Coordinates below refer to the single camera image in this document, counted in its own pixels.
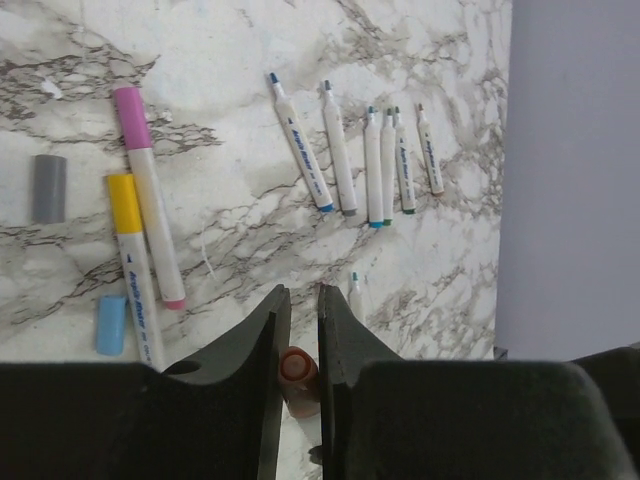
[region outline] gray wall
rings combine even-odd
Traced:
[[[640,341],[640,1],[514,0],[496,344]]]

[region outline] purple marker cap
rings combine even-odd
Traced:
[[[151,134],[144,117],[144,104],[136,87],[121,87],[113,92],[127,150],[151,148]]]

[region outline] blue marker cap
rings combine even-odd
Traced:
[[[122,295],[105,295],[98,305],[98,329],[96,351],[112,357],[122,354],[127,298]]]

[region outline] marble surface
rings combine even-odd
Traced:
[[[124,292],[105,175],[125,171],[111,89],[142,88],[188,291],[162,310],[169,361],[291,289],[291,343],[317,356],[320,282],[363,279],[366,325],[405,357],[488,358],[506,122],[508,0],[0,1],[0,360],[109,361],[96,299]],[[320,82],[343,108],[362,211],[366,105],[405,112],[419,202],[394,226],[319,213],[273,109],[292,95],[331,185]],[[414,107],[446,194],[432,197]],[[30,222],[32,156],[69,159],[67,222]],[[119,360],[135,360],[130,332]],[[279,478],[319,478],[285,414]]]

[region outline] yellow marker cap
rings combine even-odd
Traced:
[[[109,175],[109,196],[117,233],[142,232],[140,207],[132,174]]]

